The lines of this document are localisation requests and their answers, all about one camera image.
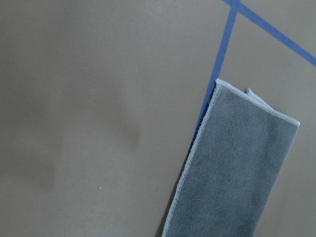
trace blue tape strip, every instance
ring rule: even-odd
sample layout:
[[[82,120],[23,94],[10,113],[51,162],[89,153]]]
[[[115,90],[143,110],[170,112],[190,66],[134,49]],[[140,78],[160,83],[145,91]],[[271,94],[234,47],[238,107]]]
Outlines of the blue tape strip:
[[[239,3],[240,3],[240,0],[235,0],[231,4],[231,10],[230,10],[229,15],[228,15],[228,19],[227,19],[226,26],[224,29],[221,45],[220,45],[218,53],[217,53],[216,61],[215,61],[214,67],[213,67],[211,79],[210,79],[208,87],[207,87],[207,91],[206,91],[206,95],[205,95],[205,98],[203,101],[201,112],[200,112],[200,115],[198,117],[197,127],[196,127],[195,134],[193,136],[191,146],[192,146],[192,144],[197,136],[198,128],[200,127],[202,120],[203,120],[203,117],[206,113],[207,104],[209,103],[209,101],[213,95],[214,88],[215,88],[215,80],[219,77],[219,74],[221,72],[224,58],[225,58],[225,54],[226,54],[226,50],[228,47],[228,43],[229,43],[229,40],[230,40],[231,35],[232,35],[234,23],[236,21]]]
[[[219,77],[219,74],[221,72],[226,50],[229,44],[229,40],[232,35],[233,27],[236,21],[237,13],[239,12],[246,18],[248,18],[250,21],[252,21],[254,24],[262,28],[264,31],[275,37],[277,40],[285,44],[287,47],[292,49],[294,52],[299,54],[301,57],[306,59],[308,62],[316,66],[316,58],[312,56],[310,53],[308,53],[304,48],[302,48],[300,45],[295,43],[293,40],[291,40],[289,37],[287,37],[285,34],[280,32],[277,28],[272,26],[270,23],[265,21],[262,17],[258,16],[256,13],[254,13],[252,10],[250,10],[248,7],[246,7],[244,4],[240,2],[240,0],[223,0],[225,3],[231,6],[231,10],[227,19],[227,23],[225,26],[225,30],[223,33],[222,41],[220,48],[217,53],[216,61],[214,64],[213,72],[211,75],[211,79],[209,81],[206,95],[204,98],[204,102],[201,108],[200,115],[198,117],[196,131],[193,136],[193,140],[191,142],[190,149],[192,147],[192,144],[197,136],[198,128],[200,127],[202,123],[202,119],[206,113],[207,110],[207,104],[209,103],[210,98],[213,95],[214,88],[215,88],[215,80]]]
[[[228,5],[233,6],[234,0],[223,0]],[[248,7],[246,7],[244,4],[240,3],[238,6],[238,12],[248,18],[250,21],[255,23],[257,26],[262,28],[264,31],[278,39],[280,42],[285,44],[287,47],[292,49],[294,52],[299,54],[301,57],[309,61],[311,64],[316,66],[316,58],[312,56],[310,53],[308,53],[304,48],[299,46],[297,43],[295,43],[293,40],[291,40],[289,37],[287,37],[285,34],[280,32],[277,28],[272,26],[270,23],[265,21],[262,17],[258,16],[256,13],[254,13],[252,10],[250,10]]]

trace cloth fold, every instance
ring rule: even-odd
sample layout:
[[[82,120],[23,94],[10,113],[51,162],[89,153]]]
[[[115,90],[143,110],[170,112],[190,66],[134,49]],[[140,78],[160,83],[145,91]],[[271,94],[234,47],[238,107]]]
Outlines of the cloth fold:
[[[217,79],[162,237],[251,237],[300,123]]]

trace microfiber cloth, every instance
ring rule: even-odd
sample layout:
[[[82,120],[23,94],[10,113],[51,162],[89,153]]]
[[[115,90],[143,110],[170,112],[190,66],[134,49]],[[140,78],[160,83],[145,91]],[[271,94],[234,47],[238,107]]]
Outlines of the microfiber cloth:
[[[162,237],[251,237],[300,123],[217,79]]]

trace gray surface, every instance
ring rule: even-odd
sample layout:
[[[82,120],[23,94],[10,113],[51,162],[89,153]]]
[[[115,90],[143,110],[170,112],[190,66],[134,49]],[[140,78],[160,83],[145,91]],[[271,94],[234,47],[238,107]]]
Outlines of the gray surface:
[[[1,1],[0,236],[155,236],[228,12],[220,0]],[[221,77],[301,122],[258,237],[315,236],[315,73],[237,17]]]

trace gray wall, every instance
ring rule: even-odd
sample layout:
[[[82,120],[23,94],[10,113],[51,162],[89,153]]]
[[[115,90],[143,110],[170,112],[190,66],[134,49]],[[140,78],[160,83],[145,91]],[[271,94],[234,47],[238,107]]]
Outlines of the gray wall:
[[[316,2],[244,1],[316,54]],[[1,1],[0,236],[155,237],[229,6]],[[221,78],[301,122],[256,237],[313,237],[316,69],[237,16]]]

